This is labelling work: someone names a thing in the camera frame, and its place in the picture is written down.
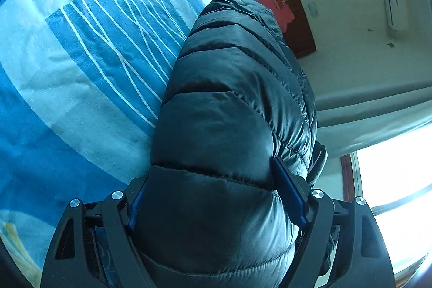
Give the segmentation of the dark wooden headboard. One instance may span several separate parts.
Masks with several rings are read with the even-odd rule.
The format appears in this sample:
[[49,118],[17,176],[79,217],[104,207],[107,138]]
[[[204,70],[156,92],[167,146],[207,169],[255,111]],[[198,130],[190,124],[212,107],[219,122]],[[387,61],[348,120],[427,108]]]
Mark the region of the dark wooden headboard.
[[284,39],[297,59],[316,52],[316,43],[301,0],[288,0],[288,7],[293,12],[294,20],[287,25]]

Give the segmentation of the blue patterned bed sheet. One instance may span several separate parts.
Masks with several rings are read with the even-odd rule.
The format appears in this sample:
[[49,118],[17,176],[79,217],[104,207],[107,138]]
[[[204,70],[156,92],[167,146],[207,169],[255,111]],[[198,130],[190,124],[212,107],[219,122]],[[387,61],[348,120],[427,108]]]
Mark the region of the blue patterned bed sheet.
[[1,0],[1,240],[32,287],[67,203],[144,174],[172,68],[212,0]]

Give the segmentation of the right window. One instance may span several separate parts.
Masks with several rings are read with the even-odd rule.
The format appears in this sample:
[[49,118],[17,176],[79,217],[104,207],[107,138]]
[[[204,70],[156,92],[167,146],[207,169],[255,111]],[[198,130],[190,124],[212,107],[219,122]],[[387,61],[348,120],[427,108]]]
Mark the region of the right window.
[[431,125],[343,158],[401,276],[431,252]]

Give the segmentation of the black quilted puffer jacket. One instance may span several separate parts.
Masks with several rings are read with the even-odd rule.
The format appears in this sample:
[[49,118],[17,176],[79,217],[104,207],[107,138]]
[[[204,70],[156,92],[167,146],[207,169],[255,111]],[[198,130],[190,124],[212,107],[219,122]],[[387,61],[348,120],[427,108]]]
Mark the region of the black quilted puffer jacket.
[[309,81],[273,14],[212,0],[186,39],[154,130],[134,244],[158,287],[277,287],[298,229],[270,170],[274,157],[315,181]]

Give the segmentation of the grey curtain right of bed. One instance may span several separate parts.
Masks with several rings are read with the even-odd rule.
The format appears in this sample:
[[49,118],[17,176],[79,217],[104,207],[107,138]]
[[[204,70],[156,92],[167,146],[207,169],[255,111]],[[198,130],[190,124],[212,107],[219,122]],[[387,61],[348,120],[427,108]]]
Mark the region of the grey curtain right of bed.
[[431,123],[431,81],[316,96],[318,141],[336,158]]

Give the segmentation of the white wall socket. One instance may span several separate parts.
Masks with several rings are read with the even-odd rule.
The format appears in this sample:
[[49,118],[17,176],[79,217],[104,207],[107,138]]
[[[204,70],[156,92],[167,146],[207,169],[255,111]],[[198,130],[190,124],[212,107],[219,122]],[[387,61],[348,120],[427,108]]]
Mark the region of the white wall socket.
[[313,2],[308,3],[308,9],[309,9],[310,15],[313,18],[317,18],[319,16],[319,9],[318,9],[316,3],[313,3]]

